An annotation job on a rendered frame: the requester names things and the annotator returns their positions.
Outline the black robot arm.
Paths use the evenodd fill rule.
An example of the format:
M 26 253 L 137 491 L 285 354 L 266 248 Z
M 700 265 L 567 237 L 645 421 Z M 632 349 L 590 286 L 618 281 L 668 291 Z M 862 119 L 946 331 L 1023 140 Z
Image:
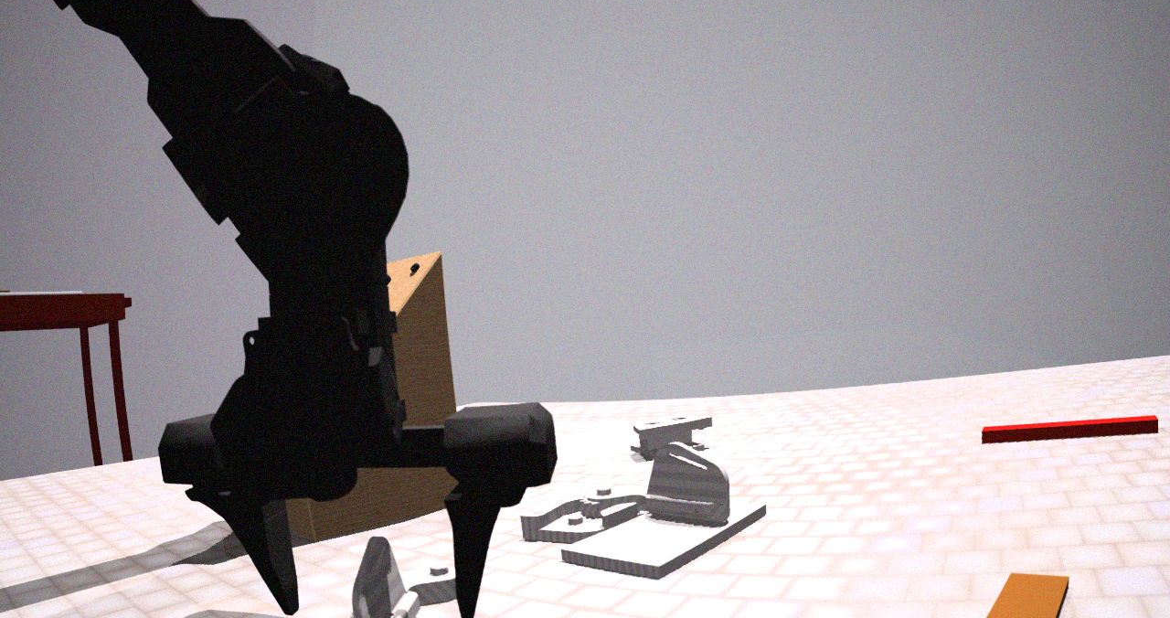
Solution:
M 161 150 L 216 225 L 238 228 L 269 294 L 391 282 L 386 236 L 410 157 L 391 115 L 347 92 L 340 69 L 197 0 L 54 1 L 121 37 L 173 136 Z M 383 346 L 358 350 L 340 315 L 314 327 L 317 345 L 290 351 L 271 329 L 245 332 L 245 375 L 209 420 L 246 504 L 338 500 L 355 490 L 358 456 L 399 449 Z

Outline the orange flat bar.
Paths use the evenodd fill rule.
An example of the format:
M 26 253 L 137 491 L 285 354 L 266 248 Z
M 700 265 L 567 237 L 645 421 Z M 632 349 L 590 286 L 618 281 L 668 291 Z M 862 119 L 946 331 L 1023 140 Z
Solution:
M 986 618 L 1058 618 L 1069 576 L 1011 574 Z

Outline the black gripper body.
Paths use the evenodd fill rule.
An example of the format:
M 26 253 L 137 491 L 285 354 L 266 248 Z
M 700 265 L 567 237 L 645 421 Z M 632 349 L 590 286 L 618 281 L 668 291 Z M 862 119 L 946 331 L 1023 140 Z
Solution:
M 316 346 L 316 321 L 340 315 L 355 332 L 358 350 L 383 346 L 395 378 L 392 332 L 395 313 L 386 284 L 316 286 L 269 294 L 271 329 L 278 351 Z M 159 442 L 165 485 L 233 490 L 209 420 L 216 413 L 167 423 Z M 356 468 L 446 467 L 461 492 L 505 490 L 550 485 L 558 461 L 553 414 L 541 401 L 468 406 L 443 425 L 402 426 L 399 449 L 358 456 Z

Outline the red long bar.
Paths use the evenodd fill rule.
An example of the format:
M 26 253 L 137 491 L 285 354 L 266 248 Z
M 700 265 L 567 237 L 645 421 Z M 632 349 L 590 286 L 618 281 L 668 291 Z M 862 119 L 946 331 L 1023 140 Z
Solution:
M 1064 423 L 1032 423 L 983 427 L 982 442 L 1028 442 L 1032 440 L 1158 433 L 1156 416 L 1124 417 Z

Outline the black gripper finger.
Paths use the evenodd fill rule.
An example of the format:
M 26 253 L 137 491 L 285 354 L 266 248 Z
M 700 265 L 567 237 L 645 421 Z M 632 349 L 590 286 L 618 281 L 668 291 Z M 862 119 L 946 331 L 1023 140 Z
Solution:
M 252 564 L 259 568 L 282 613 L 297 613 L 298 581 L 285 500 L 250 506 L 239 500 L 238 488 L 227 492 L 190 487 L 185 493 L 191 501 L 204 503 L 219 517 L 226 519 L 230 531 L 238 535 L 239 543 L 250 555 Z
M 461 618 L 473 618 L 484 577 L 486 551 L 493 540 L 501 508 L 521 503 L 526 488 L 461 492 L 457 487 L 443 497 L 450 517 L 454 548 L 455 589 Z

